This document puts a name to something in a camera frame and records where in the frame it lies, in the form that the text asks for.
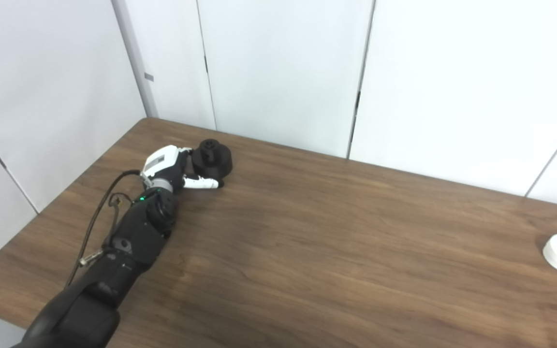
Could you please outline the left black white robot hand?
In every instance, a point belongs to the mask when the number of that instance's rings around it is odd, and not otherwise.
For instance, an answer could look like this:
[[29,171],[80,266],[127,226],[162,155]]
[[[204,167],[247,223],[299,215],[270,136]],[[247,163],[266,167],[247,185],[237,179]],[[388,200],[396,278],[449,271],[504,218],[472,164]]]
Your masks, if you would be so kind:
[[182,189],[218,189],[224,187],[222,180],[199,176],[188,176],[185,169],[194,150],[190,147],[168,145],[151,154],[141,170],[146,189],[163,188],[176,193]]

